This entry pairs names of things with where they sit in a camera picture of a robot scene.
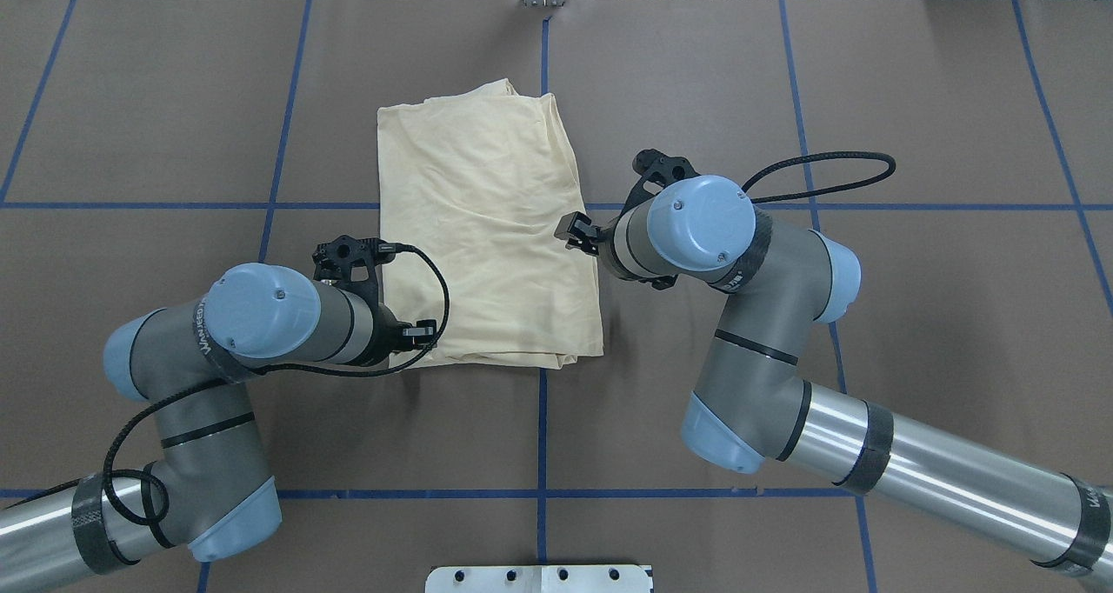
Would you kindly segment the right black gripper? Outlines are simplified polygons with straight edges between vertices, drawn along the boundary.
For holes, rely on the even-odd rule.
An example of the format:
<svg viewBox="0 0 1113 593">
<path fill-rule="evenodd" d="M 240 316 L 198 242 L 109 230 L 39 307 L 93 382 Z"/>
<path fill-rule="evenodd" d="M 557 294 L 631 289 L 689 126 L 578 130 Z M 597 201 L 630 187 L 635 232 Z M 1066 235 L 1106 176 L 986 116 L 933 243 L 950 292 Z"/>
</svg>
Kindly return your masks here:
<svg viewBox="0 0 1113 593">
<path fill-rule="evenodd" d="M 599 255 L 600 245 L 604 241 L 604 231 L 587 214 L 568 213 L 556 223 L 554 237 L 563 243 L 568 250 Z"/>
</svg>

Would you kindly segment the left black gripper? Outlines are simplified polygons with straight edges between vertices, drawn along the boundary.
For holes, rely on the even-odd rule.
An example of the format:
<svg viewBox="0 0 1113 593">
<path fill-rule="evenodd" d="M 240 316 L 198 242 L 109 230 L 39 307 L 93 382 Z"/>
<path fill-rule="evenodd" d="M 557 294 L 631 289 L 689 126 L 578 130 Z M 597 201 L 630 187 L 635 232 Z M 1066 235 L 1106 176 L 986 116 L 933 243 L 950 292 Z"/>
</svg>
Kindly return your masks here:
<svg viewBox="0 0 1113 593">
<path fill-rule="evenodd" d="M 397 322 L 395 327 L 395 350 L 426 350 L 439 340 L 439 322 L 423 319 L 417 323 Z"/>
</svg>

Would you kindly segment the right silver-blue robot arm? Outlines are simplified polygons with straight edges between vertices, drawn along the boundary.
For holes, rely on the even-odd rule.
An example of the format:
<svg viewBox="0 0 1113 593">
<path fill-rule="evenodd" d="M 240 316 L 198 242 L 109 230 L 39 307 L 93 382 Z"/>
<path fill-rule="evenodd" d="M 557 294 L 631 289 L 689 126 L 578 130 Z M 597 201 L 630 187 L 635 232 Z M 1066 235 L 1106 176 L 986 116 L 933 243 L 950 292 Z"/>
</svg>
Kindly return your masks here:
<svg viewBox="0 0 1113 593">
<path fill-rule="evenodd" d="M 1110 487 L 1110 303 L 1089 217 L 1020 202 L 865 204 L 774 216 L 857 253 L 858 299 L 810 326 L 796 370 L 945 433 Z M 546 379 L 541 557 L 649 563 L 658 590 L 1081 592 L 1014 552 L 798 463 L 719 470 L 681 438 L 726 296 L 600 279 L 604 356 Z"/>
</svg>

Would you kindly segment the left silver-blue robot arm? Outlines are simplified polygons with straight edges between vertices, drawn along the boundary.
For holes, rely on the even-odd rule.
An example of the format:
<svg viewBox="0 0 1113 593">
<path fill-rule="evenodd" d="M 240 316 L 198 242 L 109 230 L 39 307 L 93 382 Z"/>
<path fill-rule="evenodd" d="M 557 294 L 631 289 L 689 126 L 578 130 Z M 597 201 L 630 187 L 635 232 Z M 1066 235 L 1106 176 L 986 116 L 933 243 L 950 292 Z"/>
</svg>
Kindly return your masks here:
<svg viewBox="0 0 1113 593">
<path fill-rule="evenodd" d="M 382 376 L 393 354 L 429 354 L 447 322 L 395 320 L 373 280 L 246 263 L 200 298 L 124 324 L 104 374 L 142 411 L 100 470 L 4 508 L 4 592 L 108 576 L 166 548 L 211 563 L 262 544 L 282 513 L 248 383 L 279 370 Z"/>
</svg>

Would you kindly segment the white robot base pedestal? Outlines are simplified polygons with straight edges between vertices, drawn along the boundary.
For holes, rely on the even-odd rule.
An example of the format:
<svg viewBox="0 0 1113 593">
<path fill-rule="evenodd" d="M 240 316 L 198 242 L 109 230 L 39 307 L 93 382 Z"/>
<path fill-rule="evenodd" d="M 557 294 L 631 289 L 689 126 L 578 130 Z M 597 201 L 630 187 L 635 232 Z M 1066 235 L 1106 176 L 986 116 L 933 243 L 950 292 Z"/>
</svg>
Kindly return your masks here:
<svg viewBox="0 0 1113 593">
<path fill-rule="evenodd" d="M 556 564 L 442 566 L 426 577 L 425 592 L 653 592 L 650 566 Z"/>
</svg>

